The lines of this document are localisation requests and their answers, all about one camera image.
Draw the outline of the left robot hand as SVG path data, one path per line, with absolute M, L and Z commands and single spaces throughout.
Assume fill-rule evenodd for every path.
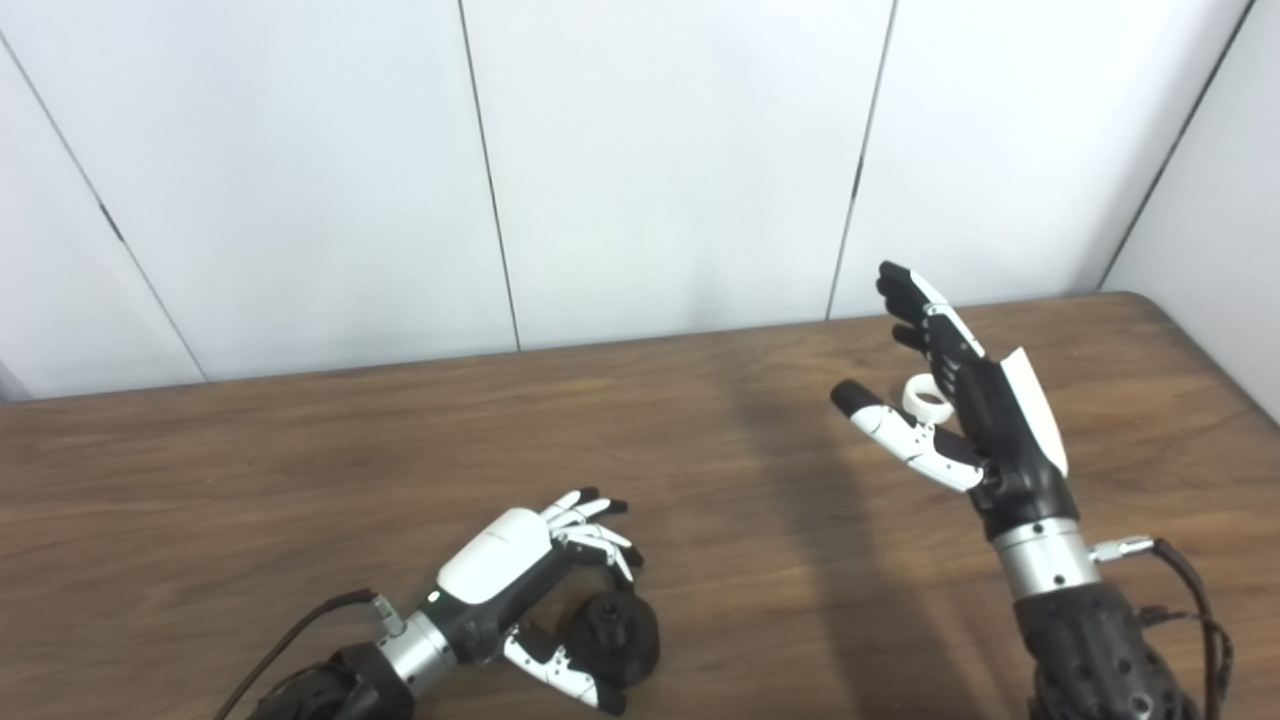
M 632 541 L 599 523 L 628 505 L 595 487 L 572 489 L 548 507 L 508 509 L 449 559 L 419 611 L 447 643 L 457 666 L 506 657 L 538 680 L 604 714 L 625 712 L 625 693 L 570 660 L 563 644 L 539 641 L 522 618 L 573 569 L 602 568 L 614 588 L 634 591 L 644 557 Z

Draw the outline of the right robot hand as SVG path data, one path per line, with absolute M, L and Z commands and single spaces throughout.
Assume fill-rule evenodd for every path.
M 881 263 L 876 288 L 897 320 L 893 340 L 924 357 L 961 430 L 887 404 L 854 379 L 832 388 L 832 404 L 914 471 L 968 495 L 988 539 L 1079 520 L 1062 436 L 1025 350 L 995 361 L 952 304 L 906 266 Z

